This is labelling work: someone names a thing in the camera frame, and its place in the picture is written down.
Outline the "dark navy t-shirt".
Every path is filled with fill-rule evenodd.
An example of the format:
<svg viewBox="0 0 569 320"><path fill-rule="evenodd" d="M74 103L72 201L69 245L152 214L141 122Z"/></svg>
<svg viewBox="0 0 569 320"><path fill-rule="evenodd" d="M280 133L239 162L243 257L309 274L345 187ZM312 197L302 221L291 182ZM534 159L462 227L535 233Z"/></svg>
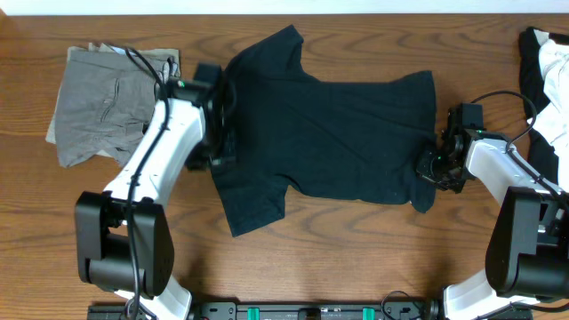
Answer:
<svg viewBox="0 0 569 320"><path fill-rule="evenodd" d="M236 87L236 161L214 168L212 178L231 234L281 220L289 188L427 212L436 191L415 166L436 142L432 74L387 83L323 82L303 70L302 45L290 26L227 65Z"/></svg>

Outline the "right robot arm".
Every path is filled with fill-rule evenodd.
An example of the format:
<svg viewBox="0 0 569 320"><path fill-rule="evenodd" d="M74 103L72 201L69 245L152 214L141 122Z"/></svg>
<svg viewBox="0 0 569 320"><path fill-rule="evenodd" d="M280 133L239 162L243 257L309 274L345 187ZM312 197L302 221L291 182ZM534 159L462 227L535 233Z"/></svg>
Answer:
<svg viewBox="0 0 569 320"><path fill-rule="evenodd" d="M425 304L424 319L531 319L536 311L566 312L568 194L521 157L497 132L461 129L441 149L421 153L417 174L440 190L460 193L480 180L500 206L485 267L447 286Z"/></svg>

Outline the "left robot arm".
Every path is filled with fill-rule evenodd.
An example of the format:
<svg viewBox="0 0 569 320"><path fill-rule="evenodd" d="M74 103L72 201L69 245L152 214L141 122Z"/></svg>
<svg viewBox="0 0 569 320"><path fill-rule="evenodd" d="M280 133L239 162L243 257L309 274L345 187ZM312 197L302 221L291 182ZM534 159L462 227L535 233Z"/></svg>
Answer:
<svg viewBox="0 0 569 320"><path fill-rule="evenodd" d="M192 295L172 274L174 247L165 209L185 164L217 164L236 106L228 80L172 79L128 164L100 193L75 207L80 279L126 303L90 306L90 319L189 319Z"/></svg>

